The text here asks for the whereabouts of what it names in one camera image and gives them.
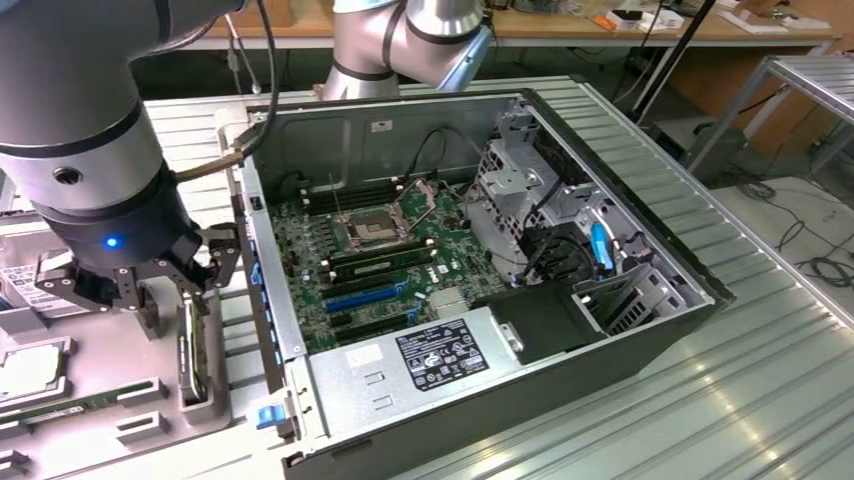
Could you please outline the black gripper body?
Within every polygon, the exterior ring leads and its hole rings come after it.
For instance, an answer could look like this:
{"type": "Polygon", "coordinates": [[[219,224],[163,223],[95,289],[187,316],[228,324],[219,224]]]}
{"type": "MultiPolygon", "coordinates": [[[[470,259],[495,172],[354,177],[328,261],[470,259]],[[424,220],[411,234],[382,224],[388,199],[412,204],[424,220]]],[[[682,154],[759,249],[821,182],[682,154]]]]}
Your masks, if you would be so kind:
{"type": "Polygon", "coordinates": [[[36,211],[76,259],[91,267],[136,267],[168,254],[188,259],[201,246],[197,224],[167,167],[135,196],[113,206],[64,211],[39,204],[36,211]]]}

